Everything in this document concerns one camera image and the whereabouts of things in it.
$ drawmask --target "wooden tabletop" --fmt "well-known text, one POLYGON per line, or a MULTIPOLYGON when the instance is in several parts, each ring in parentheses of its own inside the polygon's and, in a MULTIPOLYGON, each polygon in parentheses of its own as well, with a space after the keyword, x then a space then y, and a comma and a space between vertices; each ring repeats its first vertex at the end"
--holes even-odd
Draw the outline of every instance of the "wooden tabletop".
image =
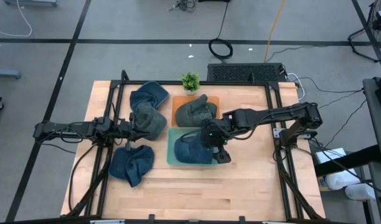
MULTIPOLYGON (((85 121, 103 116, 109 85, 110 81, 94 82, 85 121)), ((128 119, 131 112, 130 93, 139 87, 140 85, 124 87, 120 118, 128 119)), ((172 97, 185 95, 185 92, 180 85, 163 87, 170 93, 170 97, 159 108, 167 119, 167 127, 157 141, 140 139, 133 144, 133 147, 143 144, 152 147, 155 153, 153 169, 135 188, 131 188, 126 181, 109 178, 103 218, 147 219, 149 214, 155 214, 156 219, 162 220, 238 220, 239 216, 245 216, 247 221, 284 221, 279 174, 272 159, 274 147, 271 126, 258 126, 254 135, 246 141, 229 141, 225 146, 232 157, 229 164, 212 167, 170 166, 166 157, 172 97)), ((298 102, 294 83, 280 83, 280 92, 283 106, 298 102)), ((202 85, 199 94, 203 93, 220 98, 220 113, 237 108, 268 108, 262 86, 202 85)), ((90 145, 90 141, 78 145, 74 162, 90 145)), ((299 140, 298 146, 309 151, 306 140, 299 140)), ((298 187, 315 211, 324 217, 312 158, 303 151, 293 150, 292 153, 298 187)), ((95 154, 96 149, 76 169, 73 179, 73 205, 82 198, 90 185, 95 154)), ((293 194, 289 188, 288 192, 292 216, 296 217, 293 194)), ((96 213, 98 197, 99 189, 94 195, 92 214, 96 213)), ((64 213, 68 213, 67 193, 62 207, 62 214, 64 213)))

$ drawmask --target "concrete floor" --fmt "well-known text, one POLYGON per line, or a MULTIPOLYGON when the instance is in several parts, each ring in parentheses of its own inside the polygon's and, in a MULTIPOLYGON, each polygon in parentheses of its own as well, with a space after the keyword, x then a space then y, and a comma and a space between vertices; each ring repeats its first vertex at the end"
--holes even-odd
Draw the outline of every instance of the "concrete floor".
MULTIPOLYGON (((367 16, 371 0, 358 0, 367 16)), ((92 0, 81 39, 212 39, 219 32, 225 4, 203 2, 193 14, 168 11, 175 0, 92 0)), ((71 39, 85 0, 59 0, 56 8, 26 4, 23 12, 35 39, 71 39)), ((280 1, 232 1, 223 26, 223 39, 266 40, 280 1)), ((362 24, 351 0, 287 0, 273 40, 345 41, 362 24)), ((28 32, 15 7, 0 1, 0 29, 28 32)), ((364 34, 359 41, 369 41, 364 34)), ((0 68, 18 69, 20 80, 0 78, 5 109, 0 115, 0 222, 6 218, 32 149, 34 125, 46 111, 69 44, 0 43, 0 68)), ((262 62, 265 45, 234 45, 230 63, 262 62)), ((272 45, 270 52, 287 45, 272 45)), ((373 48, 358 47, 375 56, 373 48)), ((348 46, 311 47, 277 54, 271 62, 285 64, 287 72, 311 77, 322 89, 355 90, 364 78, 381 76, 379 63, 353 54, 348 46)), ((94 80, 119 79, 125 69, 130 79, 178 80, 181 73, 198 71, 207 78, 207 65, 220 63, 207 44, 77 44, 68 65, 51 120, 81 121, 94 80)), ((321 93, 303 80, 306 97, 320 105, 342 94, 321 93)), ((324 124, 317 138, 328 142, 347 117, 364 100, 362 93, 323 108, 324 124)), ((76 146, 55 142, 68 150, 76 146)), ((367 106, 354 115, 331 147, 358 151, 375 144, 367 106)), ((58 217, 64 199, 73 155, 42 147, 16 220, 58 217)), ((365 223, 362 204, 343 193, 322 194, 326 215, 339 222, 365 223)))

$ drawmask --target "green leaves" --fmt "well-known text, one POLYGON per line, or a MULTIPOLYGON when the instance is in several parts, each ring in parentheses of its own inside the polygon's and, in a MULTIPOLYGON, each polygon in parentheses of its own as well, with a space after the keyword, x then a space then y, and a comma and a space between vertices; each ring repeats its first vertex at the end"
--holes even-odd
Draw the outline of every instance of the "green leaves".
POLYGON ((182 74, 182 86, 184 87, 185 90, 190 90, 190 91, 196 91, 200 87, 200 80, 199 80, 199 73, 191 73, 188 72, 185 74, 182 74))

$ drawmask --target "potted plant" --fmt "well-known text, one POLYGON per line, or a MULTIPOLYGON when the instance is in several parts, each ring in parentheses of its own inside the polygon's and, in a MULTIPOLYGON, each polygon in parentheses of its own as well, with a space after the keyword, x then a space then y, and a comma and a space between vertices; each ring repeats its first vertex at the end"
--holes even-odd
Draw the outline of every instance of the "potted plant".
POLYGON ((196 94, 196 90, 200 87, 200 80, 199 80, 199 73, 191 73, 188 72, 185 74, 182 74, 182 86, 184 87, 185 93, 188 96, 192 96, 196 94))

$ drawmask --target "white cable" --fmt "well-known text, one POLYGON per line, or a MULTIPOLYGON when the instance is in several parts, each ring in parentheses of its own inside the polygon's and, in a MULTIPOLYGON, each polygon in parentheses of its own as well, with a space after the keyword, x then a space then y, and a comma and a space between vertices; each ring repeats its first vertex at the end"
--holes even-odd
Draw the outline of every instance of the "white cable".
POLYGON ((294 75, 294 77, 296 77, 298 83, 300 84, 301 90, 303 91, 303 95, 300 98, 298 98, 298 100, 302 100, 304 98, 304 96, 305 96, 305 90, 304 90, 303 84, 301 84, 301 81, 300 81, 300 79, 298 78, 298 76, 296 74, 294 74, 294 73, 288 73, 288 75, 294 75))
POLYGON ((27 19, 24 17, 23 15, 23 12, 22 12, 22 9, 21 9, 21 6, 19 5, 19 0, 16 0, 16 4, 17 4, 17 8, 19 9, 19 12, 21 13, 24 21, 26 22, 26 24, 29 26, 30 28, 30 32, 29 34, 27 35, 22 35, 22 34, 8 34, 8 33, 5 33, 3 31, 0 30, 0 34, 4 34, 4 35, 8 35, 8 36, 11 36, 11 37, 29 37, 32 33, 33 33, 33 28, 30 26, 29 22, 27 21, 27 19))

